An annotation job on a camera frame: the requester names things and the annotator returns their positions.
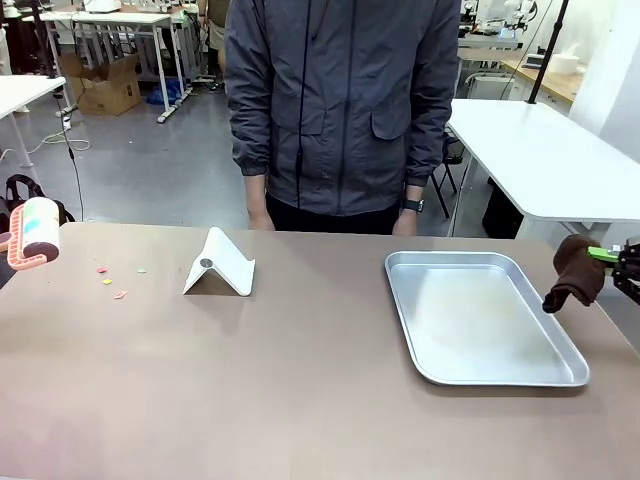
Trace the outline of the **black folding chair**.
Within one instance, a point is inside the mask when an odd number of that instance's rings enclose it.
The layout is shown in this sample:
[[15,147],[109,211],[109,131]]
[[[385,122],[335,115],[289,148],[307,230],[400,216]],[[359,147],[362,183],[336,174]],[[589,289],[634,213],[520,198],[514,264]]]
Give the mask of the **black folding chair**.
[[454,194],[458,193],[458,187],[453,178],[451,167],[458,166],[463,163],[464,153],[465,147],[461,140],[457,136],[455,136],[449,129],[446,129],[443,134],[443,158],[441,162],[441,165],[444,167],[444,174],[440,180],[437,179],[434,173],[432,173],[430,177],[434,186],[436,196],[446,219],[450,218],[450,214],[442,194],[442,186],[444,182],[448,180],[452,192]]

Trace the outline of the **silver metal tray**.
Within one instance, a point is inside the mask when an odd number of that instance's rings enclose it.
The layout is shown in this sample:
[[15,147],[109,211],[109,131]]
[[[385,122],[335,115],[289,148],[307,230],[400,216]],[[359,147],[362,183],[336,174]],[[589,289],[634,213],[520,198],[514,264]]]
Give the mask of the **silver metal tray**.
[[587,361],[520,266],[497,252],[398,251],[385,260],[416,370],[449,386],[581,388]]

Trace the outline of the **person's grey jacket torso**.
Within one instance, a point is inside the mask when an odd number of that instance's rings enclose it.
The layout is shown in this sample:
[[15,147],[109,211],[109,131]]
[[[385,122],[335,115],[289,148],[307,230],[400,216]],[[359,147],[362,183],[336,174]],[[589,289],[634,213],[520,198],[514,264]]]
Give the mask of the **person's grey jacket torso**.
[[458,0],[232,0],[226,78],[271,91],[265,200],[275,231],[393,235],[411,87],[458,70]]

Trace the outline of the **person's left hand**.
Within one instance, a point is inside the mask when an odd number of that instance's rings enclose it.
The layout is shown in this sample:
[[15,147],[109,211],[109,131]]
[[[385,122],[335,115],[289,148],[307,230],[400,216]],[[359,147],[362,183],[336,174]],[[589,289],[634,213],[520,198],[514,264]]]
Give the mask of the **person's left hand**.
[[415,236],[417,234],[418,213],[403,209],[396,220],[392,234],[395,236]]

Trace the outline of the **black tripod pole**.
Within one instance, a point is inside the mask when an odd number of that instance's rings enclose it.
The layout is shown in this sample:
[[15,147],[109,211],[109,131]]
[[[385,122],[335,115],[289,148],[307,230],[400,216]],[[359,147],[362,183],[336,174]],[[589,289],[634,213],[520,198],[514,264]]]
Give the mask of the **black tripod pole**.
[[48,78],[54,79],[56,73],[54,70],[53,60],[49,51],[48,35],[45,23],[40,17],[40,1],[30,0],[32,10],[33,23],[35,26],[36,36],[39,45],[40,59],[44,63],[45,74]]

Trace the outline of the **background person in dark clothes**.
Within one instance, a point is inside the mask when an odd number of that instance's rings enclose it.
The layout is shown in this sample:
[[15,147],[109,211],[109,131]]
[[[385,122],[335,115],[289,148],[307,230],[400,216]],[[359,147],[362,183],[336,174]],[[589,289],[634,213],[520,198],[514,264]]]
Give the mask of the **background person in dark clothes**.
[[226,70],[225,26],[229,0],[198,0],[199,22],[207,35],[208,69],[216,77],[215,89],[223,90]]

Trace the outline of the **dark brown cloth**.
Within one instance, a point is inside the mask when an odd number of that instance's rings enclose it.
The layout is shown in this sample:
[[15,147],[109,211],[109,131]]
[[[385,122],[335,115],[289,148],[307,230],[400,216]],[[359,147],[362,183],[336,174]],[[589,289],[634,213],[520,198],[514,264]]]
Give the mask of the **dark brown cloth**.
[[570,296],[585,307],[595,302],[605,283],[606,264],[590,256],[589,247],[599,248],[600,244],[580,234],[561,242],[553,258],[558,278],[542,303],[545,313],[560,311]]

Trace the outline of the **large white table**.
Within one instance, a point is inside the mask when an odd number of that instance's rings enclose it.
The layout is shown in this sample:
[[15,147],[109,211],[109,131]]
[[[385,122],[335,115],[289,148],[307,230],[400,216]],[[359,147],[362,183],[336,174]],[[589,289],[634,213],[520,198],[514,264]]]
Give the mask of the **large white table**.
[[557,225],[602,240],[640,225],[640,164],[556,110],[456,99],[448,125],[523,216],[519,239],[550,242]]

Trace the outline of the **white side table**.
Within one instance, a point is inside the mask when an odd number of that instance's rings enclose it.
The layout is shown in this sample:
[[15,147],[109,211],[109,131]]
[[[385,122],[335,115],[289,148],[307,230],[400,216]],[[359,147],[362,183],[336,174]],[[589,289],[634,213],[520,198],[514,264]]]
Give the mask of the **white side table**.
[[33,163],[29,157],[22,139],[19,127],[14,117],[14,112],[35,101],[47,93],[63,87],[66,80],[63,77],[48,78],[41,75],[0,75],[0,120],[7,117],[11,125],[11,131],[17,141],[17,155],[22,168],[32,168]]

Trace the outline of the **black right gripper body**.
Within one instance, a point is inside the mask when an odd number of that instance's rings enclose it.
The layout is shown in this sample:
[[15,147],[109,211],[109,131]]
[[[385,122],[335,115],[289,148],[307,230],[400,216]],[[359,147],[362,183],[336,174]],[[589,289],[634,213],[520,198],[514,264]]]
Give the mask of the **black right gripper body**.
[[627,239],[621,246],[612,279],[621,293],[640,304],[640,238]]

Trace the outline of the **brown cardboard box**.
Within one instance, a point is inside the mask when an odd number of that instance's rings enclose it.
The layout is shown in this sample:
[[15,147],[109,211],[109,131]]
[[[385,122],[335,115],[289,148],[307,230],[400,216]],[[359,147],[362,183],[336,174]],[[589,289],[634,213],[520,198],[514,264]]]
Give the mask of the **brown cardboard box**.
[[59,56],[58,63],[83,114],[119,116],[141,102],[137,54],[94,68],[84,66],[73,54]]

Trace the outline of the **white background desk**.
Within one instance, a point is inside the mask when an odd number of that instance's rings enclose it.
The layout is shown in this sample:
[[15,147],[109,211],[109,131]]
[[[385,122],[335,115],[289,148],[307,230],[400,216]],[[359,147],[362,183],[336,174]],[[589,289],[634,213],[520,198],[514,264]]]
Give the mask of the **white background desk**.
[[[111,12],[91,12],[89,7],[69,6],[40,14],[51,52],[56,52],[54,36],[67,33],[91,68],[137,54],[138,79],[162,86],[164,105],[157,122],[165,123],[192,93],[191,84],[201,66],[191,13],[174,5],[167,12],[144,11],[131,2]],[[167,100],[167,78],[180,81],[182,96],[172,105]]]

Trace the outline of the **person's left forearm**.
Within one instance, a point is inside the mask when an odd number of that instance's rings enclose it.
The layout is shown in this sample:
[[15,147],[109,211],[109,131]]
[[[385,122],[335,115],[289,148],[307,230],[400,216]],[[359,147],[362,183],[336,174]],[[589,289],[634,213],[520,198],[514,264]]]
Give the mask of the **person's left forearm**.
[[429,176],[443,158],[443,134],[451,117],[456,70],[420,73],[411,87],[411,124],[405,198],[420,200]]

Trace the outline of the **wooden workbench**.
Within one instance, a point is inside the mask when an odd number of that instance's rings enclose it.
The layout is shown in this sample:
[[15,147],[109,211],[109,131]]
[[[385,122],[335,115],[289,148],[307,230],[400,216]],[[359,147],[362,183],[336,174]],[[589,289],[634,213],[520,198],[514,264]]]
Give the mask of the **wooden workbench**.
[[[533,86],[539,73],[536,69],[526,68],[520,65],[517,60],[502,60],[501,65],[510,74],[514,74],[517,79],[523,80],[525,84]],[[546,94],[572,104],[580,89],[584,74],[577,72],[572,74],[546,73],[543,77],[540,90]]]

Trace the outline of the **pink lint roller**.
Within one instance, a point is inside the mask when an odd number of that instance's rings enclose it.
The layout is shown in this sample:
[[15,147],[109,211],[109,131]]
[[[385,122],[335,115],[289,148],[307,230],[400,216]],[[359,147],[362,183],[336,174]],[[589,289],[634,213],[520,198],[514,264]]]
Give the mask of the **pink lint roller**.
[[60,254],[59,207],[51,199],[30,198],[10,217],[7,262],[15,271],[56,260]]

